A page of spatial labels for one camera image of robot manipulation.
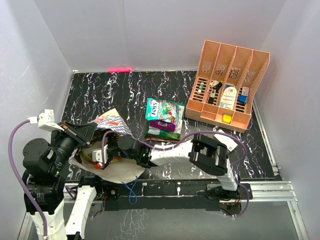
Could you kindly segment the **blue checkered paper bag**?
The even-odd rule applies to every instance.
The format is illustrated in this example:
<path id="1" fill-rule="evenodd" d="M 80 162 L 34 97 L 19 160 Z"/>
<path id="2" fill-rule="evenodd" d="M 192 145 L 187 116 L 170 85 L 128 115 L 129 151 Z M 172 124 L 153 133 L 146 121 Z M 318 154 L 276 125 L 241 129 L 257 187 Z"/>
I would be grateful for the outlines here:
<path id="1" fill-rule="evenodd" d="M 70 160 L 70 163 L 114 184 L 128 184 L 135 181 L 144 172 L 144 169 L 137 165 L 133 159 L 120 158 L 119 162 L 110 163 L 105 169 L 94 169 L 91 164 L 81 162 L 79 153 L 83 151 L 90 154 L 92 150 L 103 149 L 107 145 L 107 135 L 122 137 L 132 134 L 130 128 L 115 108 L 99 115 L 93 122 L 97 124 L 97 128 L 89 146 L 78 150 Z"/>

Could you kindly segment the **purple snack packet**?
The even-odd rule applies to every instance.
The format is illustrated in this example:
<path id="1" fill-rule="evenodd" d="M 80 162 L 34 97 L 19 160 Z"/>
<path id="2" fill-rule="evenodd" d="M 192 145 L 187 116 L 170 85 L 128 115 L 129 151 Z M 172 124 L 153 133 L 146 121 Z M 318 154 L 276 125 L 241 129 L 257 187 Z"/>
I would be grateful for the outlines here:
<path id="1" fill-rule="evenodd" d="M 167 132 L 174 132 L 176 129 L 176 126 L 173 123 L 165 122 L 162 120 L 151 120 L 149 122 L 149 125 L 153 128 L 167 131 Z"/>

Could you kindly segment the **teal Fox's candy bag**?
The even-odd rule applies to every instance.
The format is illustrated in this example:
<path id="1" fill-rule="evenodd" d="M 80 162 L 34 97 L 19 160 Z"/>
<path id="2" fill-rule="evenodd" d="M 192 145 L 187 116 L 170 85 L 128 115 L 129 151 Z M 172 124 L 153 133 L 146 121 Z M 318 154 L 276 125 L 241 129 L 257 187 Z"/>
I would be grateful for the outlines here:
<path id="1" fill-rule="evenodd" d="M 166 100 L 148 98 L 145 119 L 147 121 L 163 121 L 176 125 L 179 116 L 179 106 Z"/>

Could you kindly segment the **green snack bag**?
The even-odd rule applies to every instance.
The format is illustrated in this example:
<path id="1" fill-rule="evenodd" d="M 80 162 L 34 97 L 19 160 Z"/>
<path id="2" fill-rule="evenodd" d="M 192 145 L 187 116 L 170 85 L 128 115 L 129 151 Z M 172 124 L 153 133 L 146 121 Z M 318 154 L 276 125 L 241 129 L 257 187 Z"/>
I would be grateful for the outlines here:
<path id="1" fill-rule="evenodd" d="M 178 105 L 178 120 L 177 124 L 175 125 L 175 131 L 169 132 L 165 130 L 160 130 L 154 127 L 150 126 L 150 121 L 147 120 L 147 128 L 145 135 L 146 136 L 154 136 L 154 137 L 161 137 L 166 139 L 181 139 L 181 132 L 182 132 L 182 126 L 183 126 L 183 120 L 185 118 L 185 112 L 186 112 L 186 105 L 184 103 L 179 103 L 171 100 L 167 100 L 170 103 L 177 104 Z"/>

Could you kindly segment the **red Doritos chip bag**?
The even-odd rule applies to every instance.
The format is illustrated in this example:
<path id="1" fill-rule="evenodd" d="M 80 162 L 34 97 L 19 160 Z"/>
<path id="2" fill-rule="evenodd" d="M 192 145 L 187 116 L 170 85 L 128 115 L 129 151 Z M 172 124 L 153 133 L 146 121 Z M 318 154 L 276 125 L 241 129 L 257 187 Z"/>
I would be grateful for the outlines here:
<path id="1" fill-rule="evenodd" d="M 156 137 L 156 136 L 146 136 L 147 141 L 155 141 L 155 142 L 162 142 L 162 143 L 178 143 L 179 139 L 173 138 L 163 138 L 163 137 Z"/>

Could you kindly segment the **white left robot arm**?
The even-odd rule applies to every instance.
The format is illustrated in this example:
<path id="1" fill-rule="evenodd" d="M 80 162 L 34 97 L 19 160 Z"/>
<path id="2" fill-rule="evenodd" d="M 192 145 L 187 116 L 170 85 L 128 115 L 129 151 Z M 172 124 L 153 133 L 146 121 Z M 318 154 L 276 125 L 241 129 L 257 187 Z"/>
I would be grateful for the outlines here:
<path id="1" fill-rule="evenodd" d="M 62 121 L 55 125 L 51 142 L 43 138 L 29 141 L 22 150 L 25 172 L 22 181 L 26 211 L 30 213 L 40 240 L 83 240 L 91 205 L 103 195 L 94 176 L 78 183 L 75 202 L 68 221 L 64 219 L 65 178 L 61 171 L 78 150 L 88 147 L 97 124 L 74 125 Z"/>

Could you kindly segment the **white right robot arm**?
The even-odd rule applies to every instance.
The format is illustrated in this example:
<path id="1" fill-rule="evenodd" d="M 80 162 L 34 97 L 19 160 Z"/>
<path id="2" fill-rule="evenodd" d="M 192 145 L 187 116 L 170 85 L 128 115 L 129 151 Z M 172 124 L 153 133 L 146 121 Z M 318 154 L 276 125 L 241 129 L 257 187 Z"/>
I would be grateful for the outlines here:
<path id="1" fill-rule="evenodd" d="M 195 133 L 191 140 L 161 146 L 141 142 L 130 134 L 116 137 L 112 132 L 107 135 L 102 162 L 108 166 L 115 157 L 134 160 L 138 166 L 146 169 L 190 162 L 205 173 L 215 176 L 220 183 L 200 191 L 201 195 L 209 200 L 236 202 L 242 197 L 240 178 L 232 169 L 227 146 L 202 133 Z"/>

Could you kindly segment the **orange candy packet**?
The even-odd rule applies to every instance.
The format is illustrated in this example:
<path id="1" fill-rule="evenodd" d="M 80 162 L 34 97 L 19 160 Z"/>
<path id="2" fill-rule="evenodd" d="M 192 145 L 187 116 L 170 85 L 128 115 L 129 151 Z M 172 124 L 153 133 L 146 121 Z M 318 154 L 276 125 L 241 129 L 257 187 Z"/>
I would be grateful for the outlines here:
<path id="1" fill-rule="evenodd" d="M 92 153 L 86 153 L 86 152 L 84 152 L 84 151 L 80 151 L 80 152 L 79 152 L 79 157 L 80 157 L 80 160 L 81 160 L 82 163 L 86 162 L 86 163 L 88 163 L 88 164 L 91 164 L 95 170 L 104 170 L 104 169 L 106 168 L 106 167 L 105 167 L 104 169 L 101 169 L 101 168 L 99 168 L 99 167 L 93 162 L 93 160 L 92 160 Z M 111 160 L 107 160 L 107 166 L 108 166 L 109 164 L 117 163 L 117 162 L 119 162 L 120 160 L 121 160 L 120 157 L 112 157 Z"/>

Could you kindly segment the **pink tape strip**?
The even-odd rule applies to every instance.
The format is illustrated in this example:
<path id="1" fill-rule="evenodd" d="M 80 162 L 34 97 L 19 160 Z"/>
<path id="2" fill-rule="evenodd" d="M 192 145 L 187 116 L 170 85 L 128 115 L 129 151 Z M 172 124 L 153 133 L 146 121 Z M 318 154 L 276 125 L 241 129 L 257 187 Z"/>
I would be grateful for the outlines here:
<path id="1" fill-rule="evenodd" d="M 130 73 L 132 71 L 131 68 L 127 67 L 118 67 L 118 68 L 108 68 L 108 73 Z"/>

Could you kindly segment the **white green tube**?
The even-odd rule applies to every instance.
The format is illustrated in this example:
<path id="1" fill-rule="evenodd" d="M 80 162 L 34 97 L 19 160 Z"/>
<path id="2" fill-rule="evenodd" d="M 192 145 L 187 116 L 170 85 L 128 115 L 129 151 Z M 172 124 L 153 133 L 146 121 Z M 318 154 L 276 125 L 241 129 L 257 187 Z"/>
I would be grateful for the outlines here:
<path id="1" fill-rule="evenodd" d="M 198 90 L 197 90 L 197 93 L 198 93 L 198 94 L 201 94 L 201 93 L 202 93 L 203 87 L 204 87 L 204 83 L 201 82 L 200 85 L 199 85 L 199 87 L 198 87 Z"/>

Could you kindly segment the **black clip tool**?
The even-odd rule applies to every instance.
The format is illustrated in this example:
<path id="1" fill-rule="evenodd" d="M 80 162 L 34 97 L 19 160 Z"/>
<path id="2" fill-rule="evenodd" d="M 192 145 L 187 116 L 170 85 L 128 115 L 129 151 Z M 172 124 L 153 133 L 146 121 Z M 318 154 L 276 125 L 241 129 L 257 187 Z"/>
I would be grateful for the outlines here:
<path id="1" fill-rule="evenodd" d="M 218 100 L 219 90 L 222 87 L 222 82 L 214 80 L 210 83 L 210 91 L 208 95 L 208 104 L 216 105 Z"/>

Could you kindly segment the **yellow sticky note block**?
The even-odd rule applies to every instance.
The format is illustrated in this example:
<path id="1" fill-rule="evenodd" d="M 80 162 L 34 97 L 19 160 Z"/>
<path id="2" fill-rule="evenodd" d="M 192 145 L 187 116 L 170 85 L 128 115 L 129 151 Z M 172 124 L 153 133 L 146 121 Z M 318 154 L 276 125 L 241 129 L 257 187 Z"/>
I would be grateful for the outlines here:
<path id="1" fill-rule="evenodd" d="M 222 122 L 224 122 L 224 123 L 227 123 L 227 124 L 230 124 L 231 123 L 231 121 L 232 121 L 232 115 L 230 115 L 230 114 L 223 114 L 223 116 L 222 116 Z"/>

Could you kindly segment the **white box with red logo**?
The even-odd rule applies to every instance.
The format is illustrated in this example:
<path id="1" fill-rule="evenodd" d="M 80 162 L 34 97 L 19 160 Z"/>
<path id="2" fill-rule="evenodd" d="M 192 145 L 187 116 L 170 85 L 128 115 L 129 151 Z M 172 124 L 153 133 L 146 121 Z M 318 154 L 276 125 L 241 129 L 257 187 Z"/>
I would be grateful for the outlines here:
<path id="1" fill-rule="evenodd" d="M 215 133 L 214 137 L 219 142 L 221 142 L 222 144 L 226 145 L 227 150 L 229 152 L 232 152 L 238 146 L 238 144 L 232 138 L 230 138 L 229 135 L 223 135 L 225 133 L 223 130 L 219 129 L 218 132 L 220 134 Z"/>

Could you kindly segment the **pink desk organizer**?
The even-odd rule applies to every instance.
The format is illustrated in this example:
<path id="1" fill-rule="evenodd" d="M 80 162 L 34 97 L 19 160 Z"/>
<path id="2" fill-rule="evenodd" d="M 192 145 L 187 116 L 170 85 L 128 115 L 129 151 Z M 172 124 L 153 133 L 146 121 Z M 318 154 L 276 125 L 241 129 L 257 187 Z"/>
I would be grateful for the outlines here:
<path id="1" fill-rule="evenodd" d="M 226 43 L 205 40 L 185 116 L 199 122 L 244 133 L 252 117 L 255 94 L 270 64 L 270 53 Z M 222 82 L 216 105 L 209 104 L 210 83 Z M 202 92 L 197 93 L 200 83 Z M 233 110 L 220 107 L 227 87 L 237 89 Z M 237 101 L 239 95 L 248 97 L 246 104 Z M 223 114 L 232 115 L 230 124 L 222 122 Z"/>

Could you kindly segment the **white labelled card pack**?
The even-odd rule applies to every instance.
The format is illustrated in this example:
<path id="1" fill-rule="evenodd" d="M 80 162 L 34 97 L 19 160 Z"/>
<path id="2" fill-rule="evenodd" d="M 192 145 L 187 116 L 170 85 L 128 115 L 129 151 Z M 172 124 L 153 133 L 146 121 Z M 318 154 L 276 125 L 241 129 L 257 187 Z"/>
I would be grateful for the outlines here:
<path id="1" fill-rule="evenodd" d="M 233 110 L 238 96 L 237 89 L 233 86 L 227 87 L 222 94 L 219 106 L 225 109 Z"/>

